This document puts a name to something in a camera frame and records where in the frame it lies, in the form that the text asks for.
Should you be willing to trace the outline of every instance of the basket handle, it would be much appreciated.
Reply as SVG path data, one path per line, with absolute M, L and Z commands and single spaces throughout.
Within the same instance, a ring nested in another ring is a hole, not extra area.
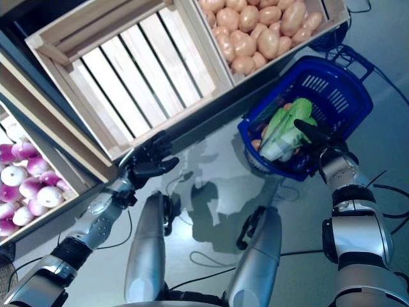
M 337 58 L 340 57 L 341 55 L 347 55 L 353 58 L 355 61 L 360 63 L 363 67 L 366 68 L 366 73 L 360 78 L 361 82 L 364 82 L 364 80 L 372 74 L 374 70 L 374 65 L 369 62 L 366 58 L 361 56 L 359 53 L 357 53 L 355 50 L 353 50 L 350 46 L 343 46 L 343 48 L 332 58 L 331 62 L 335 63 Z

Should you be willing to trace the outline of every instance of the blue plastic basket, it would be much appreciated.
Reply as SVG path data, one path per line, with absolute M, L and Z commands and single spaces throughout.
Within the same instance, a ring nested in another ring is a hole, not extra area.
M 366 68 L 360 79 L 336 63 L 339 56 L 346 55 Z M 317 165 L 305 148 L 301 148 L 288 162 L 270 162 L 260 156 L 251 141 L 261 139 L 261 131 L 278 108 L 298 97 L 313 103 L 312 117 L 319 127 L 330 129 L 346 139 L 373 108 L 371 97 L 362 85 L 373 69 L 372 64 L 349 47 L 344 47 L 331 61 L 313 56 L 299 59 L 238 125 L 249 164 L 263 173 L 276 173 L 298 181 L 314 174 Z

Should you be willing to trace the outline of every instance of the potato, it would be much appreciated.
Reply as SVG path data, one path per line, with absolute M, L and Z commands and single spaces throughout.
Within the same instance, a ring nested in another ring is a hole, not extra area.
M 288 36 L 282 36 L 279 39 L 279 50 L 277 52 L 277 56 L 280 56 L 281 54 L 286 53 L 291 49 L 293 41 L 291 40 L 290 37 Z
M 323 20 L 323 15 L 320 12 L 314 12 L 308 15 L 302 23 L 302 27 L 314 32 L 320 26 Z
M 247 35 L 234 44 L 236 56 L 253 56 L 256 52 L 256 40 Z
M 234 9 L 240 13 L 247 6 L 246 0 L 227 0 L 226 7 Z
M 281 10 L 276 6 L 267 6 L 260 10 L 260 23 L 269 26 L 281 18 Z
M 206 17 L 207 23 L 210 28 L 213 29 L 216 26 L 216 15 L 212 11 L 203 11 L 204 16 Z
M 240 15 L 232 8 L 223 8 L 216 14 L 218 26 L 226 26 L 230 32 L 238 29 L 238 19 Z
M 264 29 L 257 38 L 257 47 L 266 59 L 274 59 L 279 50 L 279 36 L 270 29 Z
M 293 36 L 300 28 L 306 11 L 304 2 L 295 1 L 282 16 L 281 33 L 289 37 Z
M 212 11 L 217 13 L 226 3 L 226 0 L 199 0 L 199 6 L 203 11 Z
M 270 24 L 268 28 L 274 31 L 275 33 L 277 33 L 278 36 L 280 36 L 280 27 L 281 27 L 281 22 L 277 21 L 277 22 Z
M 261 0 L 258 7 L 262 9 L 266 8 L 267 6 L 277 5 L 278 2 L 279 0 Z
M 220 33 L 216 36 L 217 45 L 219 45 L 222 54 L 228 63 L 231 63 L 236 58 L 235 46 L 230 40 L 230 36 Z
M 249 56 L 238 56 L 231 64 L 231 71 L 234 74 L 249 75 L 256 69 L 256 64 Z
M 290 5 L 292 5 L 295 2 L 295 0 L 280 0 L 277 3 L 277 6 L 280 10 L 285 11 L 289 8 Z
M 243 32 L 250 32 L 257 26 L 258 20 L 258 9 L 254 5 L 248 5 L 240 13 L 238 26 Z
M 258 51 L 256 51 L 252 57 L 254 64 L 256 64 L 256 69 L 259 69 L 267 64 L 266 58 Z
M 237 41 L 241 40 L 242 38 L 245 38 L 246 36 L 248 36 L 247 33 L 244 33 L 243 31 L 240 31 L 240 30 L 234 30 L 230 34 L 230 39 L 231 39 L 231 42 L 235 44 L 237 43 Z
M 298 31 L 292 37 L 293 46 L 297 46 L 297 45 L 300 45 L 301 43 L 308 41 L 310 37 L 311 37 L 310 29 L 306 29 L 306 28 L 298 29 Z
M 218 26 L 212 29 L 213 35 L 216 37 L 220 33 L 224 33 L 226 35 L 230 35 L 230 30 L 226 26 Z
M 257 24 L 253 31 L 251 31 L 251 37 L 257 40 L 258 36 L 262 32 L 262 30 L 266 29 L 267 26 L 265 24 Z
M 260 149 L 260 145 L 261 145 L 261 140 L 260 139 L 253 139 L 252 141 L 251 141 L 251 145 L 253 146 L 253 148 L 255 149 L 255 150 L 259 150 Z

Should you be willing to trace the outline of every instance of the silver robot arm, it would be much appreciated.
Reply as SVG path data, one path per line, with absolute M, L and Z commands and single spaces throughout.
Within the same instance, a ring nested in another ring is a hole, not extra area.
M 106 241 L 122 210 L 136 202 L 134 192 L 132 183 L 125 178 L 106 187 L 78 220 L 75 230 L 19 281 L 3 304 L 62 306 L 68 297 L 65 288 L 88 256 Z
M 346 143 L 304 122 L 295 125 L 320 145 L 320 174 L 332 191 L 332 218 L 323 222 L 324 253 L 338 264 L 330 307 L 409 306 L 403 280 L 388 268 L 392 239 L 358 159 Z
M 135 190 L 150 177 L 172 170 L 178 158 L 162 161 L 171 145 L 160 132 L 120 163 L 118 178 L 105 187 L 77 221 L 74 231 L 43 257 L 3 299 L 2 304 L 17 307 L 59 307 L 68 287 L 88 256 L 104 243 L 123 210 L 136 202 Z

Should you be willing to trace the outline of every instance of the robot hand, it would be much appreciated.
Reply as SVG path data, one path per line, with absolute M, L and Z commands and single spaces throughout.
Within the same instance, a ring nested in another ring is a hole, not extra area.
M 171 154 L 171 147 L 166 133 L 159 132 L 124 156 L 119 164 L 120 177 L 131 181 L 134 189 L 140 189 L 149 178 L 171 171 L 179 163 L 177 157 L 163 161 Z

